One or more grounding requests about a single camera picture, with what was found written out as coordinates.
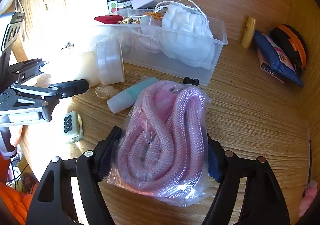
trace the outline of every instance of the clear plastic container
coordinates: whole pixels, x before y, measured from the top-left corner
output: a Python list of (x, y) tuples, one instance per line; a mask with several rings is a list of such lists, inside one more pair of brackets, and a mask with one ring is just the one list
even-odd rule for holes
[[(149, 9), (124, 9), (114, 14), (124, 17), (143, 15), (152, 12)], [(77, 33), (78, 45), (92, 47), (104, 38), (117, 38), (120, 41), (123, 61), (145, 68), (168, 73), (177, 77), (197, 78), (207, 86), (218, 62), (223, 45), (228, 44), (224, 22), (210, 18), (213, 38), (204, 37), (186, 31), (163, 28), (161, 21), (150, 17), (141, 18), (141, 24), (116, 24), (92, 27), (87, 33)], [(193, 67), (174, 58), (174, 50), (186, 50), (197, 54), (195, 47), (205, 50), (202, 67)]]

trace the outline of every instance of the clear plastic packaging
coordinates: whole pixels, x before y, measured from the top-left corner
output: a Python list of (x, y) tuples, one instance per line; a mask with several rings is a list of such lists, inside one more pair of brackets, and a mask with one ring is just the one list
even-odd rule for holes
[[(123, 17), (144, 15), (149, 9), (124, 9), (114, 14)], [(228, 44), (224, 22), (208, 18), (213, 38), (196, 35), (183, 30), (162, 27), (159, 20), (152, 17), (141, 18), (138, 24), (116, 24), (95, 26), (74, 33), (70, 42), (79, 47), (90, 49), (98, 41), (118, 38), (121, 44), (123, 61), (177, 77), (197, 78), (207, 86), (218, 62), (222, 47)], [(192, 58), (177, 56), (175, 51), (183, 49), (187, 54), (195, 55), (195, 62), (188, 65)], [(202, 58), (198, 58), (197, 49), (201, 49)]]
[(198, 87), (158, 81), (145, 88), (114, 147), (108, 183), (176, 206), (209, 195), (205, 112)]

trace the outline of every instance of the white drawstring bag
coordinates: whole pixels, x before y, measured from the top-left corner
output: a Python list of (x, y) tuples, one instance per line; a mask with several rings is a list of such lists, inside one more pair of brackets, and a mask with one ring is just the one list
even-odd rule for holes
[(179, 33), (162, 31), (161, 50), (169, 58), (175, 58), (187, 65), (209, 70), (214, 57), (214, 45), (201, 38), (201, 36), (213, 38), (207, 16), (193, 1), (187, 0), (195, 7), (186, 6), (181, 1), (160, 2), (154, 10), (154, 12), (159, 12), (167, 8), (168, 10), (162, 19), (162, 27), (179, 31)]

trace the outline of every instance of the metal screw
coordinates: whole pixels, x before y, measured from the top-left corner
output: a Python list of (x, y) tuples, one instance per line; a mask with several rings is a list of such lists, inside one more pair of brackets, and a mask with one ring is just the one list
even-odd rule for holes
[(56, 162), (58, 162), (60, 160), (60, 157), (58, 157), (58, 156), (55, 156), (54, 158), (52, 158), (52, 162), (53, 163), (56, 163)]
[(265, 163), (267, 161), (263, 156), (258, 156), (258, 160), (260, 163)]
[(230, 151), (230, 150), (225, 151), (224, 154), (227, 157), (233, 157), (233, 155), (234, 155), (234, 153), (232, 151)]
[(86, 151), (85, 153), (84, 153), (84, 156), (86, 156), (86, 157), (90, 157), (90, 156), (92, 156), (93, 155), (93, 152), (92, 151)]

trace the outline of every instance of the white box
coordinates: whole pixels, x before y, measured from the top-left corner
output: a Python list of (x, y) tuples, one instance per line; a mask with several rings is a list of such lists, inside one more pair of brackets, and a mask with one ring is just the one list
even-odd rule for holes
[(158, 3), (160, 3), (162, 0), (132, 0), (132, 8), (138, 9), (138, 8), (149, 8), (154, 9)]

